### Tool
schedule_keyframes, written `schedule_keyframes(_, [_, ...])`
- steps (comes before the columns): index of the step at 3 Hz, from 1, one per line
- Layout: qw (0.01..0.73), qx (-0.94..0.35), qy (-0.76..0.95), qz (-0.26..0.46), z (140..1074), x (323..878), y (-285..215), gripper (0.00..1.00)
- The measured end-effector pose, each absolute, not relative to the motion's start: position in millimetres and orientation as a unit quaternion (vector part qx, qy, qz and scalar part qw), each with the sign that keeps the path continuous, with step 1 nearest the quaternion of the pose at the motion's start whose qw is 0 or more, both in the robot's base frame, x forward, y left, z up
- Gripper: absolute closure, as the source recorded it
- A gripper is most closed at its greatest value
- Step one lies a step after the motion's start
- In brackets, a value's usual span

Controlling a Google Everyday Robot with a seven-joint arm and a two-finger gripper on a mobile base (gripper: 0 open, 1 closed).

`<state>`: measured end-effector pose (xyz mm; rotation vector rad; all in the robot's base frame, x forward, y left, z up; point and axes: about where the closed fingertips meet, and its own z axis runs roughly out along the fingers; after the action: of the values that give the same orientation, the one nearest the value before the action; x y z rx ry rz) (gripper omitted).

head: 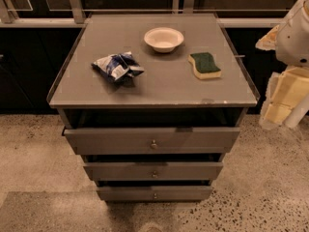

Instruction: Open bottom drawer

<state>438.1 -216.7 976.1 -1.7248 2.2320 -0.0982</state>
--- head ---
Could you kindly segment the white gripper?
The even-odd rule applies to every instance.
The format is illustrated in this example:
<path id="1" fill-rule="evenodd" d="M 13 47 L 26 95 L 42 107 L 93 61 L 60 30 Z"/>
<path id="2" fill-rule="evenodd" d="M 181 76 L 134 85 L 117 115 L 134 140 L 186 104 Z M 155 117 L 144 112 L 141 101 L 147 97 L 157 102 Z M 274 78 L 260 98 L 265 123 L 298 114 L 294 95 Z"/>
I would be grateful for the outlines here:
<path id="1" fill-rule="evenodd" d="M 274 50 L 278 29 L 278 25 L 274 26 L 256 42 L 255 47 L 265 51 Z M 280 75 L 274 72 L 267 84 L 266 100 L 260 112 L 260 126 L 265 130 L 281 126 L 308 94 L 308 68 L 289 66 Z"/>

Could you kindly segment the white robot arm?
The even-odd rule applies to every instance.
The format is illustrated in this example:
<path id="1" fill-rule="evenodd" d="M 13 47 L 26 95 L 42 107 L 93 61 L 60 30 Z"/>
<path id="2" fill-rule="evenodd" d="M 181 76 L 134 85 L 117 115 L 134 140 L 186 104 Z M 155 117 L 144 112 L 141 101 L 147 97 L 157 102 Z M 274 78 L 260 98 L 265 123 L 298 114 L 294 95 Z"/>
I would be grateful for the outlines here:
<path id="1" fill-rule="evenodd" d="M 287 65 L 269 78 L 259 124 L 266 130 L 282 125 L 294 128 L 308 112 L 309 0 L 297 0 L 255 47 L 274 50 L 276 58 Z"/>

